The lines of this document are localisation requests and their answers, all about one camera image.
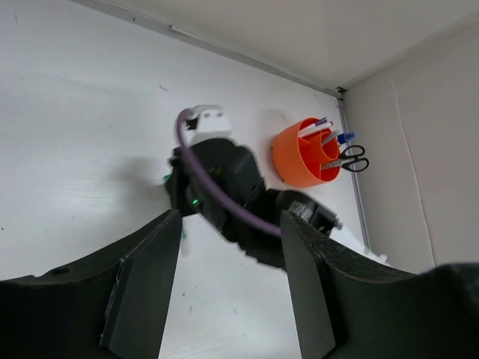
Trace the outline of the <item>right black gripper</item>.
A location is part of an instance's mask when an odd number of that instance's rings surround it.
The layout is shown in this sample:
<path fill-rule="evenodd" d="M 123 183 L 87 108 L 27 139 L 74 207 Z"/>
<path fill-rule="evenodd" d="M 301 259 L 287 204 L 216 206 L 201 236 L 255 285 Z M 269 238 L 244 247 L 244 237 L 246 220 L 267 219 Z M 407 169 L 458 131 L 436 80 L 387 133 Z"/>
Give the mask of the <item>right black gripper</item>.
<path fill-rule="evenodd" d="M 191 146 L 190 150 L 232 201 L 263 221 L 279 225 L 281 210 L 275 205 L 279 191 L 266 187 L 250 149 L 226 138 L 213 138 Z M 200 214 L 247 257 L 273 268 L 284 267 L 281 240 L 250 226 L 224 208 L 192 173 L 180 147 L 173 149 L 169 164 L 177 176 L 183 217 Z"/>

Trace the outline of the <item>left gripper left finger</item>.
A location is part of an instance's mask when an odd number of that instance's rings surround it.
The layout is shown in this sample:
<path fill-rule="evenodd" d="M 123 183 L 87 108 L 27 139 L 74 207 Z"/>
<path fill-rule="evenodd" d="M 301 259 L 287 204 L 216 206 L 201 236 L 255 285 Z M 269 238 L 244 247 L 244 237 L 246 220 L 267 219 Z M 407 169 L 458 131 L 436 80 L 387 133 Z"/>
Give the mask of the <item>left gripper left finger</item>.
<path fill-rule="evenodd" d="M 175 210 L 42 276 L 1 282 L 3 358 L 157 358 L 182 234 Z"/>

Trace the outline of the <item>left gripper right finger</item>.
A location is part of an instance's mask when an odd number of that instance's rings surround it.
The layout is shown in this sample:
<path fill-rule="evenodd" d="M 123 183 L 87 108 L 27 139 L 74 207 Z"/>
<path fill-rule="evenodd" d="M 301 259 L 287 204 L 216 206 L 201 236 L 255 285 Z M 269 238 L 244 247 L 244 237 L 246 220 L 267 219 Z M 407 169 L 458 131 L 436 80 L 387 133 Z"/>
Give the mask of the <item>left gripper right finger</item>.
<path fill-rule="evenodd" d="M 281 240 L 304 358 L 476 358 L 478 265 L 412 274 L 284 212 Z"/>

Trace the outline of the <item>black handled scissors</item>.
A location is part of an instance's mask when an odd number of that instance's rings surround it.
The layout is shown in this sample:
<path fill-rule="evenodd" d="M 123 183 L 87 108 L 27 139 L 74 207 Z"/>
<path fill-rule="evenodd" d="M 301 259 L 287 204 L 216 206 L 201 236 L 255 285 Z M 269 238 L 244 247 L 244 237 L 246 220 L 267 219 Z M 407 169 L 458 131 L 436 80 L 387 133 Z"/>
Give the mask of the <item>black handled scissors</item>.
<path fill-rule="evenodd" d="M 345 148 L 339 157 L 321 166 L 323 171 L 333 168 L 343 168 L 351 173 L 358 173 L 366 170 L 370 165 L 369 159 L 365 156 L 365 148 L 361 145 L 351 145 Z"/>

